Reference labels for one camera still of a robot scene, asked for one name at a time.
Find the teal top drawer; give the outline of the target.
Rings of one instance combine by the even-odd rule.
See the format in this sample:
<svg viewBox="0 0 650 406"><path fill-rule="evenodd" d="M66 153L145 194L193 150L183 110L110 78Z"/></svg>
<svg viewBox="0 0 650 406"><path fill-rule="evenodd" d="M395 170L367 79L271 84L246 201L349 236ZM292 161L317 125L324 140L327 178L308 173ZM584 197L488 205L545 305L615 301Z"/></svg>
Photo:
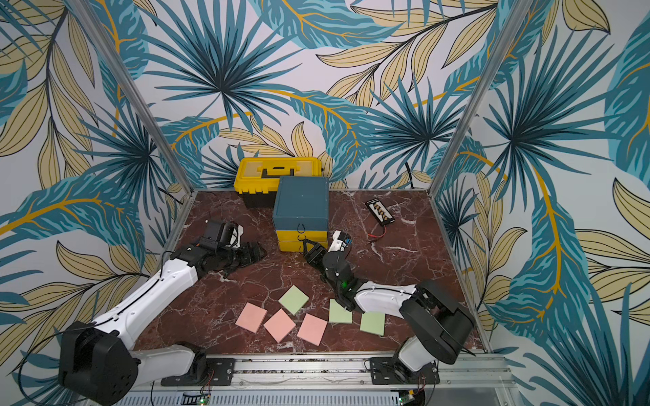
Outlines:
<svg viewBox="0 0 650 406"><path fill-rule="evenodd" d="M327 231L328 230L328 214L317 214L314 217L298 216L298 215L283 215L274 213L273 215L274 226L277 230L296 230L299 223L305 225L306 231Z"/></svg>

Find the green sticky note pad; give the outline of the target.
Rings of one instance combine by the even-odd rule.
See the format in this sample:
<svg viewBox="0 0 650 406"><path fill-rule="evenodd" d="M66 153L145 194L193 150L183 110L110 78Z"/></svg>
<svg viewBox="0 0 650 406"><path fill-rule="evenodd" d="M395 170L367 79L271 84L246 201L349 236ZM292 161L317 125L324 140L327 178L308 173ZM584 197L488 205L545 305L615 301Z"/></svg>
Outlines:
<svg viewBox="0 0 650 406"><path fill-rule="evenodd" d="M339 305L335 299L329 301L328 321L333 324L351 324L353 316L343 306Z"/></svg>
<svg viewBox="0 0 650 406"><path fill-rule="evenodd" d="M279 304L289 311L291 315L295 316L308 300L309 297L305 293L303 293L298 287L292 286L279 299Z"/></svg>
<svg viewBox="0 0 650 406"><path fill-rule="evenodd" d="M360 330L377 336L384 335L385 314L379 312L365 312L362 314Z"/></svg>

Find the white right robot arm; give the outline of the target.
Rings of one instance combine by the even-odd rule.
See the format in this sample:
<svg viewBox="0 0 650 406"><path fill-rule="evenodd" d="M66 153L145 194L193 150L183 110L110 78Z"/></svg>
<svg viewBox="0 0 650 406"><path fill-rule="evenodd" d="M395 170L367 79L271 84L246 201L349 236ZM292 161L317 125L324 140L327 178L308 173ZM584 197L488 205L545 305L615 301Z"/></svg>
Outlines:
<svg viewBox="0 0 650 406"><path fill-rule="evenodd" d="M364 316L396 316L407 322L414 336L389 362L399 378L414 377L435 361L453 365L465 349L476 323L468 309L435 281L377 284L355 276L344 249L329 250L316 241L304 240L303 251L306 262L333 289L335 301L344 309Z"/></svg>

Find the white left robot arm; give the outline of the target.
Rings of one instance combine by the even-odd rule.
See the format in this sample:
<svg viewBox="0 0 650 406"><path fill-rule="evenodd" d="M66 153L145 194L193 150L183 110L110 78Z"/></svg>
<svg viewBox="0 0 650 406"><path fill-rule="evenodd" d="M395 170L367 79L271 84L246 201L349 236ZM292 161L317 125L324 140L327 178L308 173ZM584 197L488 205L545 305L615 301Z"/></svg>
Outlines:
<svg viewBox="0 0 650 406"><path fill-rule="evenodd" d="M58 382L97 404L114 405L132 387L155 381L203 385L207 353L191 343L136 351L145 328L179 295L211 272L230 275L263 260L257 242L241 239L238 223L210 221L203 236L174 251L133 294L94 320L63 331Z"/></svg>

